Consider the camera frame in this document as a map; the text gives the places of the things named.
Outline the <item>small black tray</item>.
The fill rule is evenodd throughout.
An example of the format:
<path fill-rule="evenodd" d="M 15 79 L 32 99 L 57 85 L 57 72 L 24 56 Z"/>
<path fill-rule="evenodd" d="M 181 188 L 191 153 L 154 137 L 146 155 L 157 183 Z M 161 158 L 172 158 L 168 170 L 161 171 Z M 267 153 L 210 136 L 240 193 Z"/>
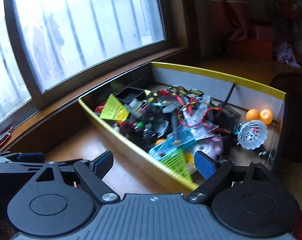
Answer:
<path fill-rule="evenodd" d="M 135 87 L 126 87 L 115 95 L 123 104 L 130 104 L 133 99 L 142 101 L 146 98 L 146 93 L 144 89 L 135 88 Z"/>

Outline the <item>white shuttlecock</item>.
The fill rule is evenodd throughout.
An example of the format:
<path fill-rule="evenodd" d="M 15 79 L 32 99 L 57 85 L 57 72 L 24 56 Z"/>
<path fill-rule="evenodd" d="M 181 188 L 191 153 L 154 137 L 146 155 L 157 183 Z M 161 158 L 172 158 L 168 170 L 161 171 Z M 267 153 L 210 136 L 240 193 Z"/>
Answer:
<path fill-rule="evenodd" d="M 267 126 L 260 120 L 244 122 L 237 135 L 240 146 L 246 150 L 259 148 L 267 139 Z"/>

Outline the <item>red handled scissors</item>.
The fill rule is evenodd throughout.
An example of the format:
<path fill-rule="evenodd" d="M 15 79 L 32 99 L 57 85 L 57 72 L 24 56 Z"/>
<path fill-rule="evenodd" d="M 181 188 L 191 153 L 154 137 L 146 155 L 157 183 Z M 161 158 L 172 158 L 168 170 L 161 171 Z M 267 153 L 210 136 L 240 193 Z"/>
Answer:
<path fill-rule="evenodd" d="M 13 131 L 13 127 L 9 126 L 3 130 L 2 134 L 0 135 L 0 148 L 4 146 L 8 140 L 11 138 L 11 133 Z"/>

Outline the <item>green plastic shuttlecock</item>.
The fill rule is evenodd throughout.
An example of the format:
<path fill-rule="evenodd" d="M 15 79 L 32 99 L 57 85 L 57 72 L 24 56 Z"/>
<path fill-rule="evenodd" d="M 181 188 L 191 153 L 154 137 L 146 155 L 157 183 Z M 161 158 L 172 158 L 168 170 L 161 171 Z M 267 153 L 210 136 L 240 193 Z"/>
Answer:
<path fill-rule="evenodd" d="M 187 166 L 187 161 L 182 150 L 174 150 L 170 154 L 161 158 L 160 163 L 182 176 L 187 181 L 192 181 L 192 177 Z"/>

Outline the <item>orange ping pong ball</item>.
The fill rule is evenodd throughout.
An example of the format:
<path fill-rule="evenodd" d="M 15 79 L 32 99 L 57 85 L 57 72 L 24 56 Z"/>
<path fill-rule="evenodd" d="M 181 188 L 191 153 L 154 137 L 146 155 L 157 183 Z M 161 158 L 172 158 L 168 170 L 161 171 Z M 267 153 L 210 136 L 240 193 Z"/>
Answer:
<path fill-rule="evenodd" d="M 259 120 L 260 112 L 257 109 L 250 109 L 247 111 L 245 118 L 246 121 Z"/>
<path fill-rule="evenodd" d="M 263 109 L 259 113 L 259 116 L 260 116 L 260 120 L 266 125 L 269 125 L 273 120 L 273 114 L 269 109 Z"/>

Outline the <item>yellow green shuttlecock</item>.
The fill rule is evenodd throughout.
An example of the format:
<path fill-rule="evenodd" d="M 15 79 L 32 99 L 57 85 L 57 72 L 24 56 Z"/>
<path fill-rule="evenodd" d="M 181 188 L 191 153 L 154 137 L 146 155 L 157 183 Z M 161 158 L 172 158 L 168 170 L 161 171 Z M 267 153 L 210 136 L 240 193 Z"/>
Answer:
<path fill-rule="evenodd" d="M 113 94 L 110 94 L 99 117 L 104 120 L 124 121 L 128 115 L 129 111 L 126 107 Z"/>

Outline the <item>black standing fan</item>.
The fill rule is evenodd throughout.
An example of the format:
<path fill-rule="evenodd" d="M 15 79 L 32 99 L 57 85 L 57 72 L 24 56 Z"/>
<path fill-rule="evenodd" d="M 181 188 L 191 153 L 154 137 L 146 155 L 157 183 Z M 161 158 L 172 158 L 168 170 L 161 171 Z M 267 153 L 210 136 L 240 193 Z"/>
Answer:
<path fill-rule="evenodd" d="M 302 0 L 264 0 L 270 25 L 302 57 Z"/>

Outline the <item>yellow cardboard box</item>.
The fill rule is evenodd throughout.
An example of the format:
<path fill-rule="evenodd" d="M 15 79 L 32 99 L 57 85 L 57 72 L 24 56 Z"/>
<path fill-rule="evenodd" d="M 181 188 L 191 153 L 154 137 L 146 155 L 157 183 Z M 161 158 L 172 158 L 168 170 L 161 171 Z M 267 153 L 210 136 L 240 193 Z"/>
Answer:
<path fill-rule="evenodd" d="M 115 81 L 120 81 L 124 77 L 135 76 L 139 78 L 138 83 L 142 86 L 155 82 L 166 85 L 181 85 L 184 88 L 198 88 L 217 100 L 221 100 L 227 94 L 228 87 L 235 84 L 235 92 L 230 98 L 232 105 L 243 109 L 257 108 L 263 110 L 268 108 L 279 122 L 278 134 L 271 144 L 272 155 L 266 161 L 266 166 L 270 171 L 273 172 L 276 170 L 282 153 L 285 92 L 262 83 L 214 70 L 163 62 L 151 62 L 150 64 L 129 70 L 116 77 Z M 110 84 L 110 82 L 107 82 L 78 99 L 78 103 L 86 112 L 90 122 L 102 132 L 108 142 L 112 143 L 128 159 L 138 165 L 147 176 L 155 180 L 168 192 L 195 190 L 198 187 L 197 183 L 188 181 L 169 168 L 164 167 L 146 151 L 122 134 L 116 132 L 89 107 L 94 93 L 105 92 Z"/>

